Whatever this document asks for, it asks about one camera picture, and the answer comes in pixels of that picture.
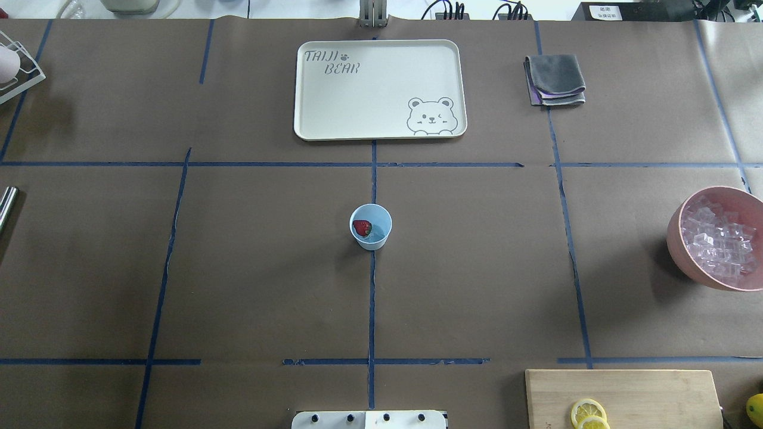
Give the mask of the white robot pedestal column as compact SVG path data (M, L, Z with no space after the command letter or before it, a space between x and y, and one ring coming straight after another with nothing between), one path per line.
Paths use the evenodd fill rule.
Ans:
M430 409L298 412L291 428L448 428L446 413Z

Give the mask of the pink cup on rack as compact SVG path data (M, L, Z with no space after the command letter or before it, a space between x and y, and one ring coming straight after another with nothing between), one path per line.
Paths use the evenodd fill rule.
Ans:
M15 79L21 67L21 57L15 49L1 46L0 82L6 84Z

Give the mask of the grey purple folded cloth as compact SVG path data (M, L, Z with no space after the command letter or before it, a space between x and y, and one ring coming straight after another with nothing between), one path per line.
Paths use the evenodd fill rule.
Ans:
M574 54L527 56L523 65L532 106L586 103L586 83Z

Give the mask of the yellow lemon lower right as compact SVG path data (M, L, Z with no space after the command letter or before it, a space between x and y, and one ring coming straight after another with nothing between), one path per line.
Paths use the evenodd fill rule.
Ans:
M752 424L763 428L763 394L758 393L746 401L746 413Z

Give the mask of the white cup rack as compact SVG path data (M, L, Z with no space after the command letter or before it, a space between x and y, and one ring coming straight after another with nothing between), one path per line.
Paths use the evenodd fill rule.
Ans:
M21 67L15 79L6 84L1 84L1 103L3 105L22 92L43 82L46 79L46 73L44 73L38 60L30 54L24 44L12 39L5 32L2 32L1 35L2 46L15 49L19 57L21 57Z

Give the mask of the pink bowl with ice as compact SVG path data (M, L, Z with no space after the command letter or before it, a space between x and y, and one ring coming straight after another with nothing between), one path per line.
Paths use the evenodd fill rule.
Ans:
M671 258L690 279L728 291L761 291L762 203L727 186L703 188L672 215Z

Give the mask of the wooden cutting board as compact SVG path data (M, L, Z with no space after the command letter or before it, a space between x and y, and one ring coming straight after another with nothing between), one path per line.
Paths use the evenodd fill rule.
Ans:
M706 370L527 369L531 428L572 428L570 413L594 399L613 428L722 428L713 375Z

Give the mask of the red strawberry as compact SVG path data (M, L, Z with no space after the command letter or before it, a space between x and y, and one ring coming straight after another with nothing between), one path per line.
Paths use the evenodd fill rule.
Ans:
M359 237L369 237L373 231L373 223L365 219L354 219L351 221L352 230Z

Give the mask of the aluminium frame post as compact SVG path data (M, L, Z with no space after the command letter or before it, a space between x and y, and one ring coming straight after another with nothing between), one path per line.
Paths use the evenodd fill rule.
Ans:
M389 24L387 0L360 0L359 26L361 28L384 28Z

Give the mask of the light blue cup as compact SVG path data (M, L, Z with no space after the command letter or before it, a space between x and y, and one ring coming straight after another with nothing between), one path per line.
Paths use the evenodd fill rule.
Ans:
M368 251L384 247L392 229L392 215L379 204L363 204L349 218L349 232L357 244Z

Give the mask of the steel muddler black handle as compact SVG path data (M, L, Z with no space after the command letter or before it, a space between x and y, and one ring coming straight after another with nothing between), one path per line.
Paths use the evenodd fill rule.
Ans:
M19 194L19 188L17 188L16 186L8 186L5 189L4 193L2 194L1 220L0 220L1 234L4 231L5 225L11 216L11 212L14 207L18 194Z

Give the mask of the cream serving tray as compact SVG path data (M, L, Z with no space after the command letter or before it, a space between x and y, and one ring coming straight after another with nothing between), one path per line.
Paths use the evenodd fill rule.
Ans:
M467 128L453 41L309 41L297 51L293 129L305 141L457 138Z

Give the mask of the yellow lemon slices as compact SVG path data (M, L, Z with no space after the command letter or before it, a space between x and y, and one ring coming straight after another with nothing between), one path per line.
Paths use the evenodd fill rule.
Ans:
M573 428L611 428L605 408L589 397L579 399L570 407L570 423Z

